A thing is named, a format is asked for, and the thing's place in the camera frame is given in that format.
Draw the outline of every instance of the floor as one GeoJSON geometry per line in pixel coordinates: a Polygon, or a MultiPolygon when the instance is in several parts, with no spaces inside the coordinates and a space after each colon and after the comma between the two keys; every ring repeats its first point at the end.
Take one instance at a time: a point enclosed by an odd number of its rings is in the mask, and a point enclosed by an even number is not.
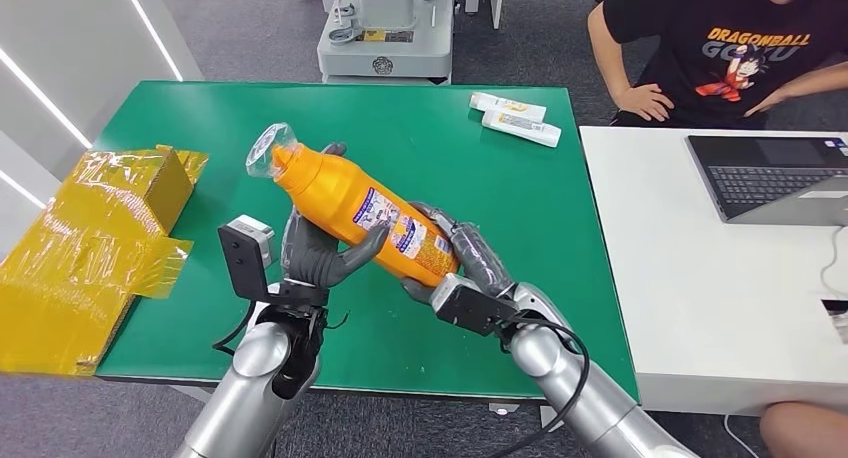
{"type": "MultiPolygon", "coordinates": [[[[209,80],[320,81],[315,47],[320,0],[165,0],[209,80]]],[[[580,125],[604,125],[614,108],[593,62],[585,27],[592,0],[505,0],[500,30],[488,2],[457,18],[454,82],[567,86],[580,125]]],[[[655,44],[628,46],[638,73],[655,44]]],[[[774,129],[848,129],[848,93],[782,105],[774,129]]],[[[0,458],[167,457],[201,404],[163,386],[46,377],[0,377],[0,458]]],[[[704,457],[746,457],[721,417],[655,413],[704,457]]],[[[538,409],[500,417],[482,403],[309,394],[280,432],[279,457],[486,456],[537,429],[538,409]]],[[[731,426],[768,456],[754,418],[731,426]]],[[[586,457],[567,431],[516,457],[586,457]]]]}

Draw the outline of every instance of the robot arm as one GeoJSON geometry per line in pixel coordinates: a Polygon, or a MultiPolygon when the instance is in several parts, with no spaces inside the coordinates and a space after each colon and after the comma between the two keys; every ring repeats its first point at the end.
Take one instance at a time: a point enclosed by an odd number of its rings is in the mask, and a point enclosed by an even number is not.
{"type": "MultiPolygon", "coordinates": [[[[324,153],[341,155],[344,145],[331,144],[324,153]]],[[[292,208],[283,234],[285,278],[276,289],[268,287],[259,243],[238,224],[218,229],[236,295],[269,306],[241,340],[174,458],[267,455],[280,425],[318,376],[329,289],[377,255],[390,226],[375,224],[362,243],[339,252],[336,238],[292,208]]]]}
{"type": "MultiPolygon", "coordinates": [[[[594,456],[696,458],[591,359],[584,370],[586,363],[578,351],[582,345],[572,333],[555,331],[570,330],[568,322],[541,290],[512,281],[476,226],[457,223],[427,205],[416,207],[450,238],[471,279],[448,275],[435,290],[404,280],[413,299],[429,303],[437,317],[455,326],[481,335],[496,333],[548,403],[558,413],[569,407],[562,421],[594,456]]],[[[519,442],[496,456],[527,443],[519,442]]]]}
{"type": "Polygon", "coordinates": [[[174,458],[265,456],[280,425],[318,375],[315,366],[288,399],[274,392],[274,379],[290,358],[291,343],[279,323],[260,323],[248,331],[174,458]]]}

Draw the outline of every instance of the white table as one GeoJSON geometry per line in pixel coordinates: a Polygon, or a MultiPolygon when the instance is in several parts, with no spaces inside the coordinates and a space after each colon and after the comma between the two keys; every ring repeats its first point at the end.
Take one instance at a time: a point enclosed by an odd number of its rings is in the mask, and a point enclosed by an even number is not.
{"type": "MultiPolygon", "coordinates": [[[[848,345],[822,299],[831,227],[727,225],[689,134],[581,127],[645,408],[757,414],[803,400],[848,411],[848,345]]],[[[848,290],[848,230],[829,283],[848,290]]]]}

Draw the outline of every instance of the black t-shirt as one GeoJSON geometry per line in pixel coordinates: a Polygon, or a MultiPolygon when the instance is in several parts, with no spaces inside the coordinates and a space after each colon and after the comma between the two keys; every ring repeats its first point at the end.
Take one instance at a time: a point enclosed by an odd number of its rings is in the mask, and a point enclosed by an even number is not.
{"type": "Polygon", "coordinates": [[[726,127],[848,48],[848,0],[606,0],[604,18],[618,43],[660,36],[637,85],[682,124],[726,127]]]}

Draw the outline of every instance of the laptop keyboard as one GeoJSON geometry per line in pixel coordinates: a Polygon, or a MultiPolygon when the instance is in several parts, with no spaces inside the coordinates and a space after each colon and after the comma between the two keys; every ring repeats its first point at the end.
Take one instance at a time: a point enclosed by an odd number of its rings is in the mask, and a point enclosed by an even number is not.
{"type": "Polygon", "coordinates": [[[791,195],[848,168],[736,168],[710,166],[717,191],[731,205],[762,205],[791,195]]]}

